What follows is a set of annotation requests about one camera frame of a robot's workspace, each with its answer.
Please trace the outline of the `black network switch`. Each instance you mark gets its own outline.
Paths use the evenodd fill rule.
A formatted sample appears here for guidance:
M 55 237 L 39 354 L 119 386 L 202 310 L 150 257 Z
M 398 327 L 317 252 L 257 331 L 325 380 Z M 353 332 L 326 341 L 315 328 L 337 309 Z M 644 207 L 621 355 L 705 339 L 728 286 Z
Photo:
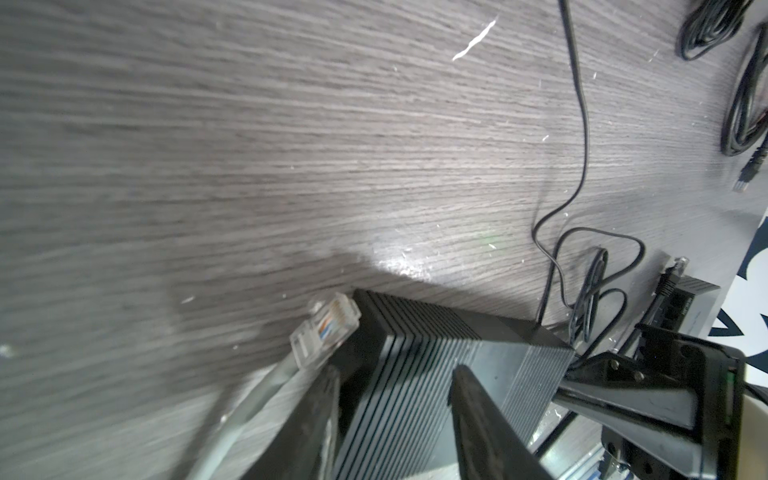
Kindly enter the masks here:
M 336 479 L 401 479 L 456 462 L 448 405 L 466 365 L 528 442 L 574 352 L 533 321 L 357 289 L 360 326 L 330 363 L 341 377 Z

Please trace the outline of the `black power adapter with cable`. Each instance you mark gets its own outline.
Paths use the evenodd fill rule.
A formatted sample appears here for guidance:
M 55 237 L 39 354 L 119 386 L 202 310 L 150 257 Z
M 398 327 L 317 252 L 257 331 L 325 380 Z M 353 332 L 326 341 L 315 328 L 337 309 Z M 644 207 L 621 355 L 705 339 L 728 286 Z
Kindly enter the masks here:
M 588 172 L 591 165 L 591 125 L 587 98 L 583 85 L 581 73 L 581 63 L 579 58 L 577 36 L 575 33 L 574 22 L 570 3 L 566 0 L 558 2 L 560 18 L 563 25 L 564 38 L 568 53 L 568 65 L 571 72 L 573 88 L 576 101 L 579 108 L 579 114 L 582 125 L 583 138 L 583 159 L 580 177 L 577 186 L 570 196 L 560 205 L 550 210 L 540 219 L 536 220 L 531 229 L 531 239 L 534 246 L 545 256 L 548 261 L 548 271 L 546 275 L 544 290 L 540 298 L 540 303 L 535 314 L 535 323 L 539 326 L 543 324 L 544 316 L 548 307 L 552 287 L 555 282 L 559 283 L 560 301 L 564 307 L 570 310 L 570 316 L 566 322 L 568 339 L 567 343 L 574 347 L 577 341 L 582 341 L 586 348 L 574 358 L 572 365 L 574 367 L 584 363 L 595 355 L 597 347 L 606 339 L 609 333 L 618 326 L 625 312 L 628 309 L 629 298 L 625 290 L 613 287 L 611 284 L 636 270 L 645 259 L 647 253 L 646 244 L 639 238 L 607 231 L 588 226 L 575 226 L 562 232 L 552 248 L 545 247 L 539 240 L 539 232 L 550 220 L 558 215 L 564 215 L 581 195 L 587 183 Z M 582 285 L 576 298 L 570 301 L 567 297 L 565 269 L 560 263 L 560 252 L 570 237 L 578 234 L 594 234 L 602 237 L 626 240 L 637 246 L 637 253 L 630 263 L 614 273 L 608 275 L 606 267 L 610 259 L 609 250 L 604 247 L 598 247 L 584 275 Z M 618 294 L 621 296 L 621 305 L 619 310 L 610 320 L 608 325 L 599 333 L 594 332 L 594 320 L 598 313 L 600 301 L 609 295 Z

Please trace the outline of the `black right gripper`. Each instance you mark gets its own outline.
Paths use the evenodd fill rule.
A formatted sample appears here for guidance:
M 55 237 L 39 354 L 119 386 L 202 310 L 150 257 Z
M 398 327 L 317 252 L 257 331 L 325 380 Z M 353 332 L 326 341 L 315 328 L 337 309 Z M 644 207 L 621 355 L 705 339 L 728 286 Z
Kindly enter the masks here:
M 637 479 L 734 479 L 744 354 L 640 325 L 634 357 L 605 352 L 564 376 L 556 404 L 602 425 L 604 450 Z

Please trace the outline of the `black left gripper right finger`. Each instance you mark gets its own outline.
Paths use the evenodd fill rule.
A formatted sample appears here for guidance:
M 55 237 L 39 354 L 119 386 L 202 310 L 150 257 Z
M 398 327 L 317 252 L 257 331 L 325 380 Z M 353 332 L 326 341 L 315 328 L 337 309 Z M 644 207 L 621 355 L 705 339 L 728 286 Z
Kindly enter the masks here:
M 549 479 L 465 365 L 452 373 L 449 393 L 459 474 L 462 479 Z

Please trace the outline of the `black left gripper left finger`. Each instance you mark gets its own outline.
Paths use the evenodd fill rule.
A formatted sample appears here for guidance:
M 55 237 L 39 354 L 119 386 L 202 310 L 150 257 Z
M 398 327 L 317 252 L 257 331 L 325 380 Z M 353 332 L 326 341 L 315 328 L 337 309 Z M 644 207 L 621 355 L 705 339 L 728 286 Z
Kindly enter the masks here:
M 330 479 L 337 453 L 339 395 L 339 371 L 326 366 L 271 444 L 242 477 Z

